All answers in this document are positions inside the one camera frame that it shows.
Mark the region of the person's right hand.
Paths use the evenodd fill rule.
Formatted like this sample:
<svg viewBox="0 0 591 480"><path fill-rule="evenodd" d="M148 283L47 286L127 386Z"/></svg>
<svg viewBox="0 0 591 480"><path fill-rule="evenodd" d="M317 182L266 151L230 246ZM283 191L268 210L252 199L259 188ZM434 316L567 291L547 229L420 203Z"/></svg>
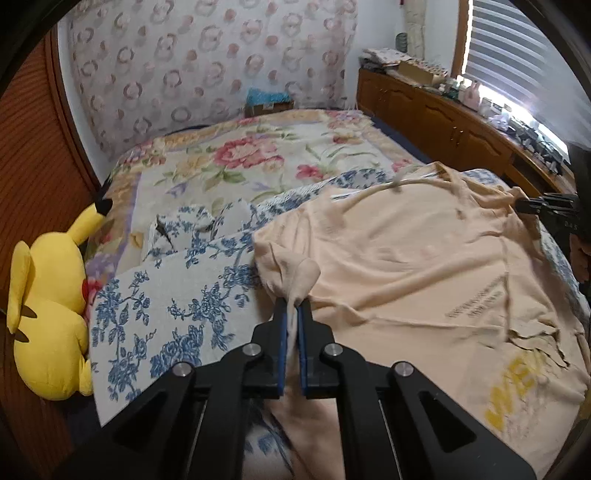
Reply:
<svg viewBox="0 0 591 480"><path fill-rule="evenodd" d="M573 269L586 269L590 265L590 244L577 235L570 235L570 263Z"/></svg>

